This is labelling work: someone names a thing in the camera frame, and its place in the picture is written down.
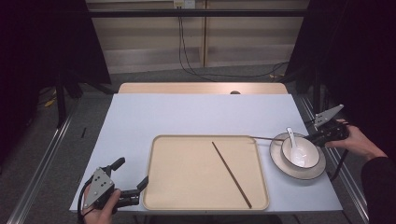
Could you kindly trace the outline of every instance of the white bowl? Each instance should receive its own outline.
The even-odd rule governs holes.
[[[304,166],[299,166],[291,162],[290,154],[291,154],[291,141],[290,138],[285,139],[282,144],[282,152],[283,156],[288,159],[288,161],[302,168],[311,168],[318,164],[319,162],[319,153],[317,147],[312,144],[310,141],[306,140],[303,137],[294,137],[297,147],[304,151],[306,156],[304,157]]]

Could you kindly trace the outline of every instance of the black curtain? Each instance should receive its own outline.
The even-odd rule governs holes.
[[[39,90],[58,74],[110,83],[92,20],[66,11],[88,11],[84,0],[14,0],[0,7],[0,162],[34,117]]]
[[[317,73],[349,121],[396,160],[396,4],[391,0],[311,0],[333,13],[305,18],[290,67],[305,92]]]

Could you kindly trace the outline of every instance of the white tabletop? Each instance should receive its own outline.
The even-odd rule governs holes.
[[[152,141],[161,134],[275,137],[284,133],[287,127],[296,133],[307,134],[292,96],[288,94],[116,94],[82,182],[90,177],[96,167],[106,166],[125,157],[126,162],[112,173],[111,178],[118,189],[135,189],[147,174]],[[342,210],[325,173],[312,180],[290,177],[276,167],[269,154],[269,146],[269,141],[258,140],[269,206],[265,210],[251,212],[263,214]],[[77,210],[82,184],[70,207],[72,211]],[[148,211],[142,203],[120,210],[153,215],[171,214],[166,211]]]

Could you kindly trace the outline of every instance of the spoon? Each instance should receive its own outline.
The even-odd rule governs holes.
[[[287,128],[286,130],[288,131],[291,141],[291,151],[290,151],[291,162],[296,166],[304,167],[306,154],[304,153],[303,150],[298,148],[296,140],[294,138],[293,130],[291,128]]]

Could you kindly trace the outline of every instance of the electrical cable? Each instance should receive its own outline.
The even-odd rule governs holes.
[[[147,222],[148,222],[148,216],[144,216],[143,224],[146,224]]]
[[[297,78],[297,76],[299,76],[302,73],[307,72],[309,67],[310,67],[309,65],[301,66],[297,70],[289,73],[287,76],[282,77],[280,80],[278,80],[278,82],[280,82],[280,83],[292,82],[293,80],[295,80]]]
[[[315,121],[314,119],[307,120],[307,121],[304,121],[304,124],[308,124],[308,123],[311,123],[311,124],[312,124],[312,123],[314,123],[314,121]]]
[[[329,89],[327,89],[327,87],[325,87],[325,92],[324,92],[324,96],[323,96],[322,111],[325,111],[325,110],[329,109],[331,97],[332,96],[330,95]]]
[[[180,61],[180,65],[183,68],[183,70],[191,75],[197,76],[199,78],[211,81],[211,82],[215,82],[215,80],[212,80],[210,78],[207,77],[201,77],[200,75],[198,75],[190,66],[190,62],[189,62],[189,57],[187,56],[187,51],[186,51],[186,44],[184,42],[184,28],[183,28],[183,20],[181,19],[181,17],[178,17],[178,59]],[[184,55],[187,61],[187,65],[189,66],[190,71],[188,71],[184,66],[183,66],[183,62],[181,61],[181,44],[183,43],[183,49],[184,49]]]
[[[293,217],[297,221],[298,224],[301,224],[300,219],[297,217],[297,215],[293,215]]]
[[[82,187],[81,192],[79,193],[79,196],[78,196],[78,204],[77,204],[78,224],[84,224],[85,223],[84,216],[81,214],[81,203],[82,203],[82,198],[84,196],[84,191],[91,184],[92,179],[93,179],[93,175],[91,176],[91,178],[87,182],[85,182],[85,184]]]
[[[53,90],[54,89],[54,87],[47,87],[47,89],[46,90],[41,90],[40,91],[40,93],[38,94],[38,95],[44,95],[45,93],[47,93],[47,92],[49,92],[49,91],[51,91],[51,90]]]
[[[352,224],[352,221],[351,221],[350,218],[347,216],[347,213],[346,213],[344,210],[342,210],[341,212],[343,213],[344,217],[346,218],[347,223]]]
[[[87,216],[91,211],[95,210],[94,208],[92,208],[90,211],[88,211],[86,214],[82,215],[83,217]]]
[[[212,82],[216,82],[216,81],[213,80],[213,79],[207,78],[207,76],[210,76],[210,77],[243,77],[243,78],[265,77],[265,76],[269,76],[269,75],[275,73],[275,71],[276,71],[277,69],[281,68],[284,64],[288,64],[288,63],[289,63],[289,62],[283,62],[283,63],[274,64],[273,69],[272,69],[271,71],[269,71],[269,72],[267,72],[267,73],[264,73],[264,74],[254,75],[254,76],[223,75],[223,74],[211,74],[211,73],[198,74],[198,73],[196,73],[196,72],[192,69],[192,67],[191,67],[191,65],[190,65],[190,62],[189,62],[189,58],[188,58],[188,56],[187,56],[186,44],[185,44],[185,41],[184,41],[183,20],[182,20],[181,17],[178,17],[178,25],[179,25],[179,26],[178,26],[178,29],[179,29],[179,45],[178,45],[178,46],[179,46],[179,49],[178,49],[178,58],[179,58],[180,65],[181,65],[182,69],[183,69],[185,72],[187,72],[187,73],[189,73],[189,74],[191,74],[191,75],[194,75],[194,76],[203,78],[203,79],[205,79],[205,80],[212,81]],[[186,58],[186,61],[187,61],[187,65],[189,66],[190,71],[187,70],[187,69],[184,67],[184,65],[183,65],[183,63],[182,63],[182,61],[181,61],[181,47],[182,47],[182,45],[183,45],[184,55],[185,55],[185,58]]]
[[[56,100],[56,94],[51,95],[51,97],[48,100],[45,100],[43,102],[39,102],[37,103],[37,105],[45,105],[46,103],[50,102],[50,101],[55,101]]]
[[[275,71],[273,72],[272,76],[273,76],[272,82],[275,82]]]

